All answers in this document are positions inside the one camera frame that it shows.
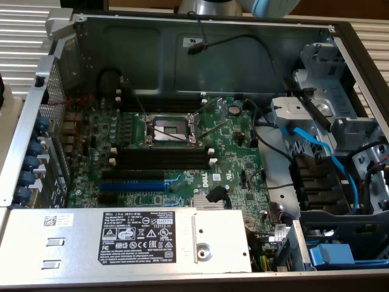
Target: power supply label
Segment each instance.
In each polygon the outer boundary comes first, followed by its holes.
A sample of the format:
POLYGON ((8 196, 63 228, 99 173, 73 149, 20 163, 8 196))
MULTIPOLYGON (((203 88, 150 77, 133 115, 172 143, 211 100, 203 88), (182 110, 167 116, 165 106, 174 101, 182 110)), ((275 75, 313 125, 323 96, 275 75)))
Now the power supply label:
POLYGON ((104 212, 98 261, 103 265, 175 263, 174 212, 104 212))

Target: white label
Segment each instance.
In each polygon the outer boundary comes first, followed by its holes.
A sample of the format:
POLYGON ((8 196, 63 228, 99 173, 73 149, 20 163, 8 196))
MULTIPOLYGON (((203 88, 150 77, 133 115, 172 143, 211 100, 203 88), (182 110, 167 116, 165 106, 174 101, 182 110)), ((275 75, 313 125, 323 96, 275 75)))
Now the white label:
POLYGON ((43 226, 70 227, 73 225, 74 214, 54 214, 44 217, 43 226))
POLYGON ((275 226, 274 237, 276 242, 282 242, 282 240, 286 237, 286 224, 278 224, 275 226))
POLYGON ((202 42, 202 38, 184 38, 182 47, 192 47, 194 44, 202 42))
POLYGON ((157 224, 173 224, 173 219, 157 219, 157 224))
POLYGON ((221 181, 221 176, 219 173, 212 174, 213 181, 221 181))

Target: motherboard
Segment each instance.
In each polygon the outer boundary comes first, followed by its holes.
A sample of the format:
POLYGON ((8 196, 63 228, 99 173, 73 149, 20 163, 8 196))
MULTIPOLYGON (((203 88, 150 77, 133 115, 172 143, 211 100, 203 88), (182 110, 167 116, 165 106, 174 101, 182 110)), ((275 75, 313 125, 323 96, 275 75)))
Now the motherboard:
MULTIPOLYGON (((182 114, 122 111, 101 99, 66 117, 63 142, 72 172, 67 207, 224 209, 225 201, 206 199, 221 186, 248 229, 272 230, 265 220, 269 194, 249 179, 263 166, 252 112, 242 101, 203 98, 194 114, 182 114)), ((255 181, 266 186, 259 175, 255 181)))

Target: blue pcie slot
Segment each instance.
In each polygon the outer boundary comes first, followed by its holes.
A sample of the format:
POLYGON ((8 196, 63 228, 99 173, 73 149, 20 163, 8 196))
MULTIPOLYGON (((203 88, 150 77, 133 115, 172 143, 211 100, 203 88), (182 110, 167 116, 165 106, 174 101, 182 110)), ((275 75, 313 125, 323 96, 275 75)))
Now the blue pcie slot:
POLYGON ((100 185, 101 192, 164 192, 164 181, 147 182, 104 182, 100 185))

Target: integrated circuit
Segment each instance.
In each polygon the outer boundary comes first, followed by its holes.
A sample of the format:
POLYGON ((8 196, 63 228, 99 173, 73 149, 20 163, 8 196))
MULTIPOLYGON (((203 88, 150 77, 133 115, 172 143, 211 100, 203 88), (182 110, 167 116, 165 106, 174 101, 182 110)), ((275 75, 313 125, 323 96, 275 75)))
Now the integrated circuit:
POLYGON ((254 194, 246 193, 246 201, 253 201, 253 200, 254 200, 254 194))
POLYGON ((231 135, 229 128, 221 128, 221 134, 222 135, 231 135))
POLYGON ((252 162, 245 162, 244 163, 244 168, 245 169, 253 169, 254 165, 252 164, 252 162))

